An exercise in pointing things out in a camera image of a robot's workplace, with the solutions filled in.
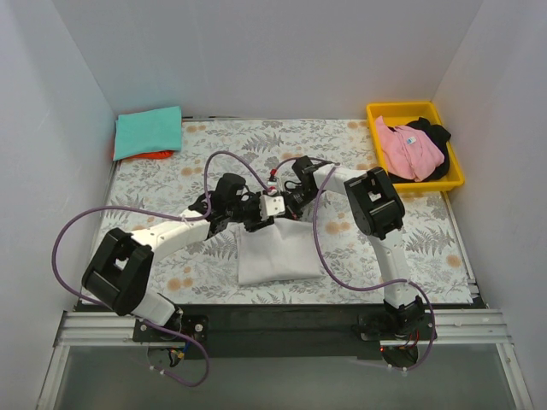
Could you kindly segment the white t shirt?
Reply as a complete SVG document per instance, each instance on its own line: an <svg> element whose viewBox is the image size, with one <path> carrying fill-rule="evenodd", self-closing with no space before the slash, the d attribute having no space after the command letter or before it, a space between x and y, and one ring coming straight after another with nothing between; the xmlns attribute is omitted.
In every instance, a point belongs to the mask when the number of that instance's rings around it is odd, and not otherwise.
<svg viewBox="0 0 547 410"><path fill-rule="evenodd" d="M254 232L240 226L236 241L240 285L321 277L309 222L278 218Z"/></svg>

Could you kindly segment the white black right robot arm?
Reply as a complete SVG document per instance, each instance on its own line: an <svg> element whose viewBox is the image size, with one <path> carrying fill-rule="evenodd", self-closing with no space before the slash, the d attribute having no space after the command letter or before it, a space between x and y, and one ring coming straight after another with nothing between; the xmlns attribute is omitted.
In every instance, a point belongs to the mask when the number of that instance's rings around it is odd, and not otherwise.
<svg viewBox="0 0 547 410"><path fill-rule="evenodd" d="M405 208L386 171L374 167L359 172L327 161L314 164L307 156L294 159L291 168L299 181L293 188L283 189L284 216L297 220L305 206L314 204L313 240L326 273L347 290L383 290L385 313L367 322L368 331L390 333L401 340L415 334L425 318L428 299L424 291L410 280L402 239ZM368 287L349 285L338 279L328 267L317 231L319 200L326 191L347 197L357 228L372 244L382 277L380 284Z"/></svg>

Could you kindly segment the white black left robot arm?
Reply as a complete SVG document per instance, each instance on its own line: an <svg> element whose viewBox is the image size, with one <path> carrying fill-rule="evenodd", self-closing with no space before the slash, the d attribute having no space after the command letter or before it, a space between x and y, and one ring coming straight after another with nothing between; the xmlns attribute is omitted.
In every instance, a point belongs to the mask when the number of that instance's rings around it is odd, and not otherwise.
<svg viewBox="0 0 547 410"><path fill-rule="evenodd" d="M284 212L284 199L276 188L248 192L245 179L226 173L214 190L201 195L175 220L131 232L110 230L91 258L82 285L118 315L152 322L153 332L171 342L180 335L182 322L173 302L148 289L154 264L210 239L230 223L261 229Z"/></svg>

